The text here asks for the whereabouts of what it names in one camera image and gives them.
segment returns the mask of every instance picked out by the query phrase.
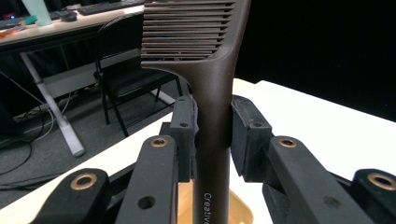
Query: dark brown comb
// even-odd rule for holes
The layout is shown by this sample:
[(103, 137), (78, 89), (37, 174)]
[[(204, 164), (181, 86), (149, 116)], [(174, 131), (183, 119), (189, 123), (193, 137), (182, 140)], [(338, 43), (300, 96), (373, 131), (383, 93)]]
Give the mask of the dark brown comb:
[(198, 106), (193, 223), (228, 223), (233, 73), (249, 6), (249, 0), (145, 4), (142, 67), (185, 78)]

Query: gray carpet floor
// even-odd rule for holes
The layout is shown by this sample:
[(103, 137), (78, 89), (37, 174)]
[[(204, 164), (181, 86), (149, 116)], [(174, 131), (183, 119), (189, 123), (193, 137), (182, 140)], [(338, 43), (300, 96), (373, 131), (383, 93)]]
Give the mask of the gray carpet floor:
[[(183, 80), (182, 89), (184, 94), (188, 93), (188, 87)], [(163, 86), (162, 91), (173, 98), (178, 97), (175, 82)], [(61, 109), (66, 106), (64, 115), (86, 149), (85, 154), (78, 158), (73, 157), (56, 121), (51, 128), (51, 117), (45, 109), (42, 112), (37, 109), (30, 112), (28, 119), (25, 117), (20, 122), (23, 131), (27, 132), (25, 138), (42, 137), (31, 144), (17, 139), (0, 142), (0, 209), (28, 194), (41, 182), (47, 182), (124, 139), (112, 110), (109, 111), (111, 123), (106, 125), (101, 92), (97, 86), (73, 92), (70, 100), (62, 99), (59, 106)], [(164, 106), (163, 102), (154, 103), (154, 96), (146, 94), (122, 105), (120, 112), (126, 122), (130, 122), (161, 106)], [(168, 107), (138, 122), (128, 128), (129, 134), (172, 112), (172, 109), (173, 107)]]

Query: screw hole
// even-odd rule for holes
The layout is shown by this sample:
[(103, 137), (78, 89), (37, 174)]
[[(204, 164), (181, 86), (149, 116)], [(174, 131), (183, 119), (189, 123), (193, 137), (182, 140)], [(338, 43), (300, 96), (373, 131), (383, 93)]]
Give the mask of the screw hole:
[(297, 147), (297, 143), (295, 143), (291, 139), (282, 138), (279, 140), (279, 144), (283, 147)]
[(156, 138), (153, 139), (150, 144), (152, 147), (164, 147), (168, 144), (168, 140), (164, 138)]
[(89, 176), (84, 176), (77, 181), (77, 184), (78, 185), (86, 185), (86, 184), (90, 183), (91, 181), (92, 181), (92, 179)]
[(370, 180), (370, 182), (372, 182), (374, 185), (376, 185), (381, 189), (396, 190), (396, 180), (386, 175), (372, 173), (369, 174), (367, 177)]
[(139, 208), (144, 209), (144, 210), (150, 209), (152, 206), (154, 206), (154, 204), (155, 204), (155, 199), (154, 199), (154, 197), (151, 197), (151, 196), (141, 198), (139, 200), (139, 202), (137, 203)]

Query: dark background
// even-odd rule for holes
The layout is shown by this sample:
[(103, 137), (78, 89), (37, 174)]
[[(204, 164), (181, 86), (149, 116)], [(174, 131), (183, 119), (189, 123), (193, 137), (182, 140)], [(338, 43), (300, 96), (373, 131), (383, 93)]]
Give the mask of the dark background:
[[(52, 11), (100, 1), (45, 2)], [(0, 0), (2, 13), (5, 5), (15, 9), (21, 0)], [(25, 11), (23, 7), (15, 10)], [(393, 1), (252, 0), (236, 75), (251, 82), (274, 82), (396, 121), (395, 14)], [(70, 68), (92, 62), (91, 49), (90, 40), (64, 46)], [(31, 56), (42, 77), (67, 69), (59, 49)], [(0, 71), (40, 96), (18, 55), (0, 58)], [(37, 105), (1, 76), (0, 102), (12, 116)]]

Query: black office chair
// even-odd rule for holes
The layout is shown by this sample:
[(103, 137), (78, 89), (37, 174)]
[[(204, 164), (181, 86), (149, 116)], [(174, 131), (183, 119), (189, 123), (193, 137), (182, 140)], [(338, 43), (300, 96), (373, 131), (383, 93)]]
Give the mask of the black office chair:
[[(105, 24), (98, 32), (94, 42), (94, 59), (96, 64), (95, 78), (102, 87), (103, 108), (106, 124), (109, 124), (107, 110), (114, 109), (122, 131), (127, 137), (127, 128), (137, 122), (165, 109), (171, 104), (161, 107), (129, 125), (125, 125), (119, 104), (137, 98), (143, 94), (157, 90), (155, 102), (158, 101), (161, 85), (175, 81), (181, 96), (182, 90), (178, 76), (159, 70), (143, 69), (140, 66), (140, 56), (115, 63), (107, 67), (102, 66), (102, 60), (114, 57), (132, 50), (140, 55), (143, 32), (143, 15), (124, 16)], [(106, 97), (111, 106), (107, 106)]]

